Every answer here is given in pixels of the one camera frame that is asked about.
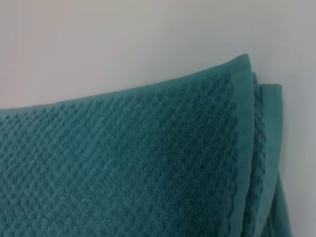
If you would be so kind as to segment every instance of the waffle weave texture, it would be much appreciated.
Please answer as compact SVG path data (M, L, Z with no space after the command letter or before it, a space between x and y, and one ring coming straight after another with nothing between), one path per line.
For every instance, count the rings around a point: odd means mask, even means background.
M157 85L0 110L0 236L274 236L287 223L285 206L270 217L281 134L281 88L257 85L247 55Z

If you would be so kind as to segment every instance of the folded towel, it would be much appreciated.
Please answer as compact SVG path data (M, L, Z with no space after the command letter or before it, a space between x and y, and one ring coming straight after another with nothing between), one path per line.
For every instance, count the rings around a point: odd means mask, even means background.
M290 236L281 86L248 55L156 85L0 110L0 236Z

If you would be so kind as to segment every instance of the white wall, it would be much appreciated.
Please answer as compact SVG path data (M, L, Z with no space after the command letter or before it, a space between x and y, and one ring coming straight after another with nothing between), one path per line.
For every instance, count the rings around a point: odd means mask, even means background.
M284 87L282 179L295 237L316 236L313 0L1 0L0 108L172 79L248 52Z

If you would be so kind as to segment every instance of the textured towel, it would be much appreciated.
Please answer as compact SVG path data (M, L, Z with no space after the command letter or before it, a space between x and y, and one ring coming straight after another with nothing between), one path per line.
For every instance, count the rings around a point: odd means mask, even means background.
M248 55L156 85L0 110L0 236L290 236L279 85Z

